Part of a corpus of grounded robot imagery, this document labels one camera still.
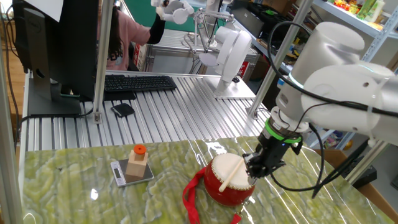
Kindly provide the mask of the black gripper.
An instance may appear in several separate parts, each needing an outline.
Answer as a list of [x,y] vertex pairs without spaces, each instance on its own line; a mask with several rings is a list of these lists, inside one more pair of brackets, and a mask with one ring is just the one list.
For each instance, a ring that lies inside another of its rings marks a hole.
[[298,139],[298,135],[278,140],[274,136],[266,137],[264,134],[260,134],[256,152],[243,154],[249,184],[255,185],[258,179],[271,175],[277,169],[285,166],[286,163],[282,158],[292,145],[292,143],[287,143],[287,141],[296,141]]

